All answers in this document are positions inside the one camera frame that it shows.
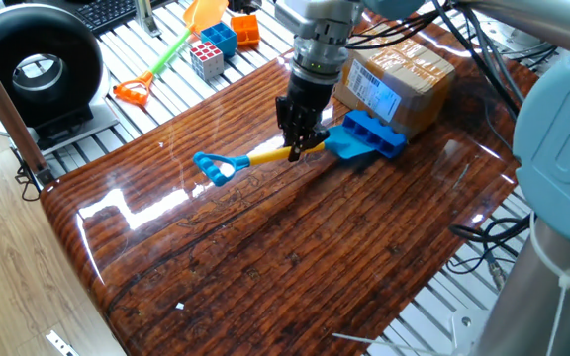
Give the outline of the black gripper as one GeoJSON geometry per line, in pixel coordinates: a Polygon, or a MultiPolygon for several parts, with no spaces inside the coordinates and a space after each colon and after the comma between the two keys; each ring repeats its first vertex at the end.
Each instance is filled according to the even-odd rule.
{"type": "Polygon", "coordinates": [[[289,148],[290,162],[299,159],[300,150],[314,148],[329,137],[330,133],[321,120],[333,88],[333,84],[314,83],[291,74],[286,96],[275,98],[277,124],[283,133],[284,146],[289,148]],[[296,108],[307,112],[300,117],[299,132],[296,108]]]}

